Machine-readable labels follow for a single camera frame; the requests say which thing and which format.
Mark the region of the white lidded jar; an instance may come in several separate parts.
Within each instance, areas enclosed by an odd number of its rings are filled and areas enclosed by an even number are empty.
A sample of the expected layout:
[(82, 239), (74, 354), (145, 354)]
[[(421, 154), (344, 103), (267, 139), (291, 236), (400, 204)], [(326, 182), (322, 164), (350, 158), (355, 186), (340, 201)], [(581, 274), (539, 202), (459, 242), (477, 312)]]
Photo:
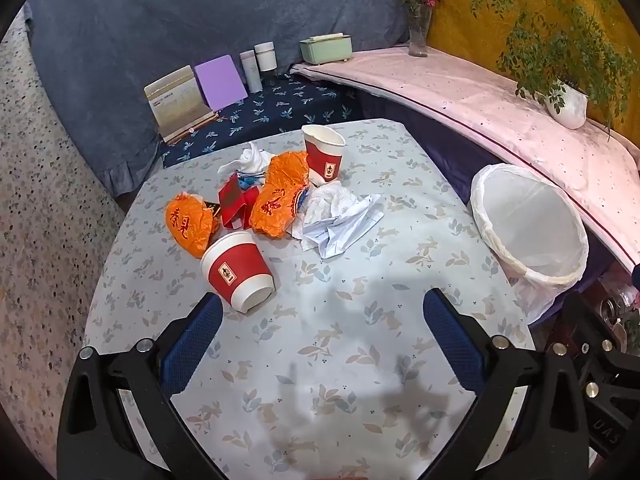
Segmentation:
[(262, 73), (273, 72), (278, 67), (276, 49), (272, 41), (254, 45), (254, 53)]

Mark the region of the large orange wrapper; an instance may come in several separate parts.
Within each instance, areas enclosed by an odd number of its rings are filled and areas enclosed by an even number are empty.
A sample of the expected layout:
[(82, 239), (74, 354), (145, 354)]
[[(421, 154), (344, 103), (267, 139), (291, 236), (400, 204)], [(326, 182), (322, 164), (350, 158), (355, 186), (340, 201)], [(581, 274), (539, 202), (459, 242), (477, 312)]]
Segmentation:
[(250, 228), (271, 238), (284, 237), (308, 188), (309, 167), (305, 151), (274, 156), (250, 213)]

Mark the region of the glass vase pink flowers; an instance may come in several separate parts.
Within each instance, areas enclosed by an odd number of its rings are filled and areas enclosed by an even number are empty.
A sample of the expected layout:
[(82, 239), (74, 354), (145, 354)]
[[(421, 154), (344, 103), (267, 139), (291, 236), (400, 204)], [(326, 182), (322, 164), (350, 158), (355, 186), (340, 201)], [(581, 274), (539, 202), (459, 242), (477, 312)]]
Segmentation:
[(426, 36), (432, 14), (442, 0), (398, 0), (405, 11), (409, 31), (409, 54), (427, 58)]

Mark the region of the white paper towel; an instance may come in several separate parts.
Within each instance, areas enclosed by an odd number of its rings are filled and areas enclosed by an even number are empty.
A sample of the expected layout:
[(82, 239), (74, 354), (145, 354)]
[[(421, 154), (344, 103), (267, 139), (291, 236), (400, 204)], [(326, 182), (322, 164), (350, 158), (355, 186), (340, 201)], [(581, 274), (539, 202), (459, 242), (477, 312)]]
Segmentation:
[(383, 196), (358, 196), (340, 181), (312, 188), (299, 207), (288, 234), (303, 251), (314, 249), (322, 260), (343, 255), (384, 216)]

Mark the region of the black gold cigarette box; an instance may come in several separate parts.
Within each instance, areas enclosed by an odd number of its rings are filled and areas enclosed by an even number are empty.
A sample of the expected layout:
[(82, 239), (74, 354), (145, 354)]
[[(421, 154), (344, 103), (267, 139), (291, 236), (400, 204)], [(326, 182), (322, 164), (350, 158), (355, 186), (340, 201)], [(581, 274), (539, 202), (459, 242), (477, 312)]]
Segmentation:
[(205, 202), (205, 210), (211, 214), (213, 218), (217, 218), (220, 215), (219, 204)]

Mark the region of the tall white bottle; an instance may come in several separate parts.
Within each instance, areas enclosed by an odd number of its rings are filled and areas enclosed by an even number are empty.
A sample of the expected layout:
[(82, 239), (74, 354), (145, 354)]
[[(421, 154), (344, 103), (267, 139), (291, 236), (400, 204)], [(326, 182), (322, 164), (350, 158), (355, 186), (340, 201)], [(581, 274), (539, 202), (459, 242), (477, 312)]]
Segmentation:
[(250, 93), (262, 92), (262, 78), (260, 78), (255, 52), (253, 50), (241, 52), (240, 60)]

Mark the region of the pink bed cover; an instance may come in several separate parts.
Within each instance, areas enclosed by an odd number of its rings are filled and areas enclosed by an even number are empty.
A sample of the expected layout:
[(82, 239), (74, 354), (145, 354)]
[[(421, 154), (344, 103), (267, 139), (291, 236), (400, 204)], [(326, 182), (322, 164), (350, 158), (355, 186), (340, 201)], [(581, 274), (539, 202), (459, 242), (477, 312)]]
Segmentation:
[(346, 84), (415, 110), (510, 164), (557, 185), (582, 221), (620, 264), (639, 263), (639, 150), (597, 122), (570, 130), (514, 81), (432, 49), (425, 58), (396, 47), (355, 53), (348, 61), (295, 64), (293, 73)]

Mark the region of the navy floral cloth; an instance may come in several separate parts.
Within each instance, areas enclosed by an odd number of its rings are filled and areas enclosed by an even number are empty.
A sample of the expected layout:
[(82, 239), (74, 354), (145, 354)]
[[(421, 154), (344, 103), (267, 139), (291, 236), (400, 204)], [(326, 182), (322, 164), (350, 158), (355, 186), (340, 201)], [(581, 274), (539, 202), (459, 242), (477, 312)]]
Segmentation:
[(207, 125), (174, 145), (160, 146), (165, 168), (236, 144), (296, 130), (363, 118), (356, 93), (332, 82), (290, 75), (265, 84), (262, 91), (235, 102)]

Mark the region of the purple notebook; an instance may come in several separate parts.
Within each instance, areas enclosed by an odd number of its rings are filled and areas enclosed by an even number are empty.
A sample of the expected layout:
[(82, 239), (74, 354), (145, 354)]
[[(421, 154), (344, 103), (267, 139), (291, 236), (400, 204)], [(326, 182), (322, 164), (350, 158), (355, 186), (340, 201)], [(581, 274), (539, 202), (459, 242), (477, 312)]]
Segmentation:
[(228, 54), (194, 67), (208, 106), (215, 112), (247, 97), (238, 70)]

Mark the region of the white cotton glove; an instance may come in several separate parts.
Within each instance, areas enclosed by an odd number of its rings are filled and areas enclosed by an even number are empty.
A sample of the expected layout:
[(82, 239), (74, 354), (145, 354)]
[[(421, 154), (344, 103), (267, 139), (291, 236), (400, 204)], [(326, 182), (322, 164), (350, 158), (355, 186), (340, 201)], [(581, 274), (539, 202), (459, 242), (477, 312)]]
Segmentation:
[(238, 174), (240, 177), (262, 178), (273, 157), (272, 153), (261, 150), (255, 143), (250, 142), (239, 158), (220, 166), (217, 174), (221, 177), (231, 177), (232, 174)]

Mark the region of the yellow backdrop cloth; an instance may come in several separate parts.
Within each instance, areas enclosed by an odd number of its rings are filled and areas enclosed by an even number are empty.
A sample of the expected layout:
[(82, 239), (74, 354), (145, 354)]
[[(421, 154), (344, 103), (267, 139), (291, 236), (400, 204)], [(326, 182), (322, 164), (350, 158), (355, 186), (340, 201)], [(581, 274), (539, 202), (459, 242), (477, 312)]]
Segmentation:
[(428, 44), (516, 83), (559, 112), (567, 84), (588, 114), (639, 140), (639, 33), (618, 0), (442, 0)]

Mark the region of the open beige book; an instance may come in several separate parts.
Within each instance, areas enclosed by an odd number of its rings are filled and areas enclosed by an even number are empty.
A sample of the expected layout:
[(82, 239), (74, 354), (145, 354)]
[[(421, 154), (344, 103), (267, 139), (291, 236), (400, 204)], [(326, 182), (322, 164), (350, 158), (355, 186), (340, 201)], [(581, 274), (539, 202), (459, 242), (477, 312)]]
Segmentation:
[(174, 145), (218, 118), (204, 101), (193, 68), (183, 66), (144, 87), (163, 142)]

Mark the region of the red paper cup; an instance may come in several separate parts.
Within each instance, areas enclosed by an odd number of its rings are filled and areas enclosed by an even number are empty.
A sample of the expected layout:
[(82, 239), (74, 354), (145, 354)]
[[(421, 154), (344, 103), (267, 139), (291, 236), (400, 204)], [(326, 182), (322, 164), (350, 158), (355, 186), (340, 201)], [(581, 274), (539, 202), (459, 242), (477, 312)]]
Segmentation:
[(201, 258), (201, 271), (216, 294), (242, 314), (276, 290), (269, 266), (248, 231), (234, 231), (216, 240)]
[(336, 180), (340, 173), (346, 140), (328, 126), (304, 125), (302, 131), (310, 182), (315, 186), (321, 186)]

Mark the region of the red paper packet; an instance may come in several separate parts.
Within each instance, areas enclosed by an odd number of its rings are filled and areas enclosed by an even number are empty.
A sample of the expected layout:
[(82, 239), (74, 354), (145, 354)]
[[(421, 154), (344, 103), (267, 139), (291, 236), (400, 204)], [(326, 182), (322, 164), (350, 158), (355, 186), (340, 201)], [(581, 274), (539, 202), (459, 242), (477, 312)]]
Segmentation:
[(230, 230), (247, 230), (258, 195), (259, 188), (256, 185), (243, 190), (238, 175), (232, 174), (218, 193), (221, 222), (224, 227)]

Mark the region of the green plant white pot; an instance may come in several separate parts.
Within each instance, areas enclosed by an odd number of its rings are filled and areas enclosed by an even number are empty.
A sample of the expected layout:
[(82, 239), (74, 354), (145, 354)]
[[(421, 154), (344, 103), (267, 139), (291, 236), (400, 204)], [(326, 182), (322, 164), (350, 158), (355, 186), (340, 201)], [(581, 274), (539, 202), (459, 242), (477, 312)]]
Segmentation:
[(568, 109), (578, 91), (598, 110), (605, 128), (626, 119), (639, 61), (605, 30), (613, 0), (471, 0), (470, 12), (489, 11), (511, 24), (497, 60), (516, 81), (515, 94)]

